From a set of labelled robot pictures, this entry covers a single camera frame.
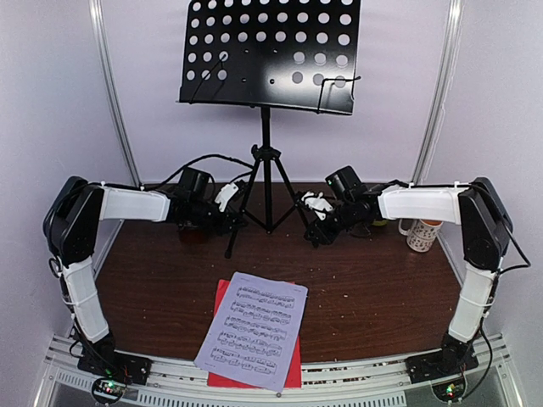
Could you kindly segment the white sheet music page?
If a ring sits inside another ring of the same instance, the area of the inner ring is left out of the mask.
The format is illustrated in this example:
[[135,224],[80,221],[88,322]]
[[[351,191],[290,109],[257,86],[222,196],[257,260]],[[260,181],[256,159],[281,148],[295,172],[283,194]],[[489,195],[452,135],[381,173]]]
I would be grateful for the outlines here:
[[305,312],[308,288],[236,272],[194,364],[280,393]]

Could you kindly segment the black music stand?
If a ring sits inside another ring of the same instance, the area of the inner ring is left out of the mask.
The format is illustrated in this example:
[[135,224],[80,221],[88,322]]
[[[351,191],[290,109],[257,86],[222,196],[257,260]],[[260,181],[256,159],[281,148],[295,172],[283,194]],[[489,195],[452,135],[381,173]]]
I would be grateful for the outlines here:
[[359,1],[192,1],[179,100],[260,109],[262,144],[250,179],[264,172],[273,232],[272,168],[291,185],[271,145],[271,110],[350,115],[354,106]]

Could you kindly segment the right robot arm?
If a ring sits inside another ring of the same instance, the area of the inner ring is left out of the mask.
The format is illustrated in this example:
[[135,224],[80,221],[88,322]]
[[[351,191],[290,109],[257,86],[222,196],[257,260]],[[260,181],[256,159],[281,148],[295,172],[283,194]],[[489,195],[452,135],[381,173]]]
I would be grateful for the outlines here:
[[346,166],[328,176],[326,183],[337,205],[314,192],[299,200],[316,214],[305,231],[305,240],[314,247],[329,245],[340,232],[375,220],[435,220],[461,227],[466,275],[434,362],[440,373],[454,373],[467,361],[499,278],[506,273],[501,263],[507,248],[516,244],[512,220],[492,182],[478,177],[469,183],[420,186],[393,180],[368,186]]

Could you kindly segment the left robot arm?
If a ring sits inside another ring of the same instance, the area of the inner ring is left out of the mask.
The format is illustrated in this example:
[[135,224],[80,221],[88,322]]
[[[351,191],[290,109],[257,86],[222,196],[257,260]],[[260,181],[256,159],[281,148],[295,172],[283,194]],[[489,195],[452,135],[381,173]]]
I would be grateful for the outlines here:
[[43,221],[43,233],[52,255],[50,268],[59,279],[63,300],[75,323],[90,364],[103,376],[114,376],[122,367],[115,340],[98,298],[92,256],[103,220],[170,222],[225,235],[246,226],[230,203],[245,198],[253,185],[253,173],[235,177],[207,197],[213,176],[191,163],[174,173],[175,185],[131,187],[90,182],[70,177]]

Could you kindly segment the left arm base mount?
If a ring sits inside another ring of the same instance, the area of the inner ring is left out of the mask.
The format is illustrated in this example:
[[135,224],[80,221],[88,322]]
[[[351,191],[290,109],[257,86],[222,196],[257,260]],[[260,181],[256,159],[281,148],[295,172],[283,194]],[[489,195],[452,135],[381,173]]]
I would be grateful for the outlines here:
[[112,364],[93,358],[90,354],[80,357],[77,368],[97,376],[92,381],[91,395],[99,404],[120,401],[131,385],[145,385],[151,371],[148,358],[114,353]]

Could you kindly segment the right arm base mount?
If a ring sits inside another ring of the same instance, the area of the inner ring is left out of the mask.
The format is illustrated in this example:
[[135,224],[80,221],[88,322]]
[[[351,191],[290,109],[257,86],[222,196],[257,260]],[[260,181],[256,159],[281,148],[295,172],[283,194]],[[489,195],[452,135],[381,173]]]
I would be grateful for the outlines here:
[[446,403],[458,402],[466,395],[466,372],[478,366],[479,362],[474,356],[458,362],[455,359],[447,360],[438,351],[406,359],[411,383],[428,382],[434,396]]

